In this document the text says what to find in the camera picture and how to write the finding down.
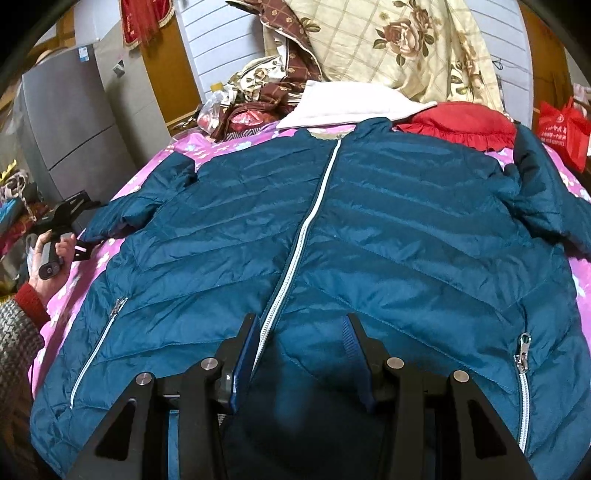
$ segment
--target blue puffer jacket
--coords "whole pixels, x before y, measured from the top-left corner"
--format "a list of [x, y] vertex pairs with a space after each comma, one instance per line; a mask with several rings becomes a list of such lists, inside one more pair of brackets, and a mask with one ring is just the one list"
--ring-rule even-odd
[[[86, 231], [128, 237], [34, 404], [33, 444], [58, 473], [134, 375], [183, 372], [255, 312], [269, 335], [225, 426], [230, 478], [373, 478], [384, 425], [356, 398], [342, 344], [357, 312], [391, 354], [468, 371], [540, 480], [570, 476], [591, 439], [591, 361], [560, 240], [591, 254], [591, 206], [529, 130], [505, 172], [386, 119], [193, 169], [170, 155]], [[529, 398], [514, 359], [524, 332]]]

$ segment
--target jacket sleeve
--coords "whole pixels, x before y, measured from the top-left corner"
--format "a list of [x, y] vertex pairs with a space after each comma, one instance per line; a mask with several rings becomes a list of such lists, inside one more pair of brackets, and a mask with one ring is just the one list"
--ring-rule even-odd
[[39, 330], [14, 299], [0, 305], [0, 432], [10, 421], [18, 384], [43, 345]]
[[197, 180], [195, 162], [171, 153], [145, 180], [142, 187], [100, 208], [85, 232], [85, 242], [123, 238], [143, 228], [162, 204]]
[[591, 205], [567, 190], [541, 141], [522, 125], [514, 161], [521, 179], [521, 190], [513, 199], [515, 214], [532, 233], [567, 239], [591, 257]]

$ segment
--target white pillow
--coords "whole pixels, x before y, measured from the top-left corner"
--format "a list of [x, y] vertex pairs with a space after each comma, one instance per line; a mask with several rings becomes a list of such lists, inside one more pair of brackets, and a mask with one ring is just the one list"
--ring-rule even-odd
[[277, 128], [357, 124], [381, 116], [402, 120], [435, 105], [413, 102], [379, 83], [308, 80], [299, 105]]

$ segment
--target front zipper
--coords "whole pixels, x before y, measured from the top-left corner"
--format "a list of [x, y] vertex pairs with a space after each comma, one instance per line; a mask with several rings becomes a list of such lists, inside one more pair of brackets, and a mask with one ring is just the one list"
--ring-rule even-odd
[[123, 297], [121, 299], [117, 299], [117, 301], [115, 302], [115, 306], [113, 307], [113, 310], [111, 310], [111, 314], [109, 315], [109, 322], [107, 323], [107, 326], [105, 327], [105, 330], [103, 331], [103, 334], [100, 336], [99, 342], [96, 344], [95, 349], [92, 351], [92, 353], [90, 354], [90, 357], [88, 358], [88, 360], [86, 361], [86, 363], [82, 367], [82, 370], [80, 370], [80, 374], [78, 375], [78, 378], [76, 378], [76, 383], [74, 383], [74, 388], [72, 388], [72, 394], [70, 395], [70, 409], [74, 408], [74, 397], [76, 396], [76, 390], [78, 390], [78, 387], [80, 386], [80, 382], [82, 382], [82, 378], [84, 378], [84, 375], [86, 374], [86, 371], [90, 367], [90, 364], [92, 363], [92, 361], [95, 359], [96, 354], [99, 353], [100, 346], [105, 341], [105, 338], [107, 337], [107, 334], [109, 333], [109, 330], [111, 329], [111, 326], [113, 325], [113, 322], [115, 321], [115, 319], [117, 318], [117, 315], [119, 314], [119, 312], [123, 308], [123, 305], [125, 305], [125, 302], [127, 301], [127, 299], [128, 299], [128, 297]]
[[521, 389], [521, 426], [519, 427], [519, 448], [525, 453], [527, 437], [530, 431], [530, 385], [527, 380], [527, 356], [530, 351], [531, 336], [525, 332], [519, 336], [518, 353], [515, 355], [515, 364], [519, 372], [519, 387]]
[[294, 274], [296, 273], [296, 268], [298, 266], [298, 263], [300, 262], [301, 255], [304, 251], [304, 243], [306, 242], [308, 228], [310, 227], [312, 220], [314, 220], [314, 218], [318, 214], [318, 210], [320, 209], [320, 204], [322, 203], [322, 199], [324, 198], [324, 194], [326, 192], [326, 186], [329, 181], [330, 172], [332, 171], [332, 168], [335, 164], [336, 155], [339, 152], [341, 140], [342, 140], [342, 138], [338, 137], [336, 147], [332, 152], [332, 156], [330, 158], [329, 164], [326, 167], [326, 171], [324, 172], [324, 176], [322, 177], [322, 183], [320, 185], [320, 190], [318, 192], [318, 196], [316, 197], [316, 201], [314, 203], [314, 206], [312, 207], [312, 210], [310, 211], [310, 214], [308, 215], [308, 217], [306, 217], [306, 219], [304, 220], [304, 223], [302, 223], [302, 226], [300, 228], [300, 233], [298, 234], [298, 237], [297, 237], [297, 242], [295, 243], [294, 254], [291, 257], [289, 267], [287, 268], [287, 272], [285, 274], [285, 277], [283, 278], [283, 282], [281, 283], [281, 287], [279, 288], [279, 292], [275, 296], [275, 300], [273, 300], [273, 303], [271, 304], [271, 308], [269, 309], [269, 312], [267, 313], [267, 316], [265, 317], [265, 321], [262, 324], [261, 338], [259, 340], [258, 350], [256, 351], [255, 363], [252, 366], [253, 371], [256, 367], [256, 364], [259, 361], [259, 358], [261, 357], [262, 350], [265, 347], [265, 343], [267, 341], [267, 337], [269, 337], [269, 333], [271, 331], [271, 328], [273, 327], [273, 323], [275, 322], [275, 317], [277, 316], [277, 312], [279, 312], [279, 309], [281, 308], [281, 305], [283, 304], [283, 301], [285, 300], [285, 296], [287, 295], [287, 292], [290, 288], [291, 282], [293, 281]]

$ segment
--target red shopping bag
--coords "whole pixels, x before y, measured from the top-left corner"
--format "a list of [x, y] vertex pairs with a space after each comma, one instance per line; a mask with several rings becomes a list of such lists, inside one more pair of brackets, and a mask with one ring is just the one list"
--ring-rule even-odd
[[542, 102], [538, 137], [556, 150], [564, 165], [582, 173], [587, 162], [591, 122], [573, 107], [573, 98], [561, 110]]

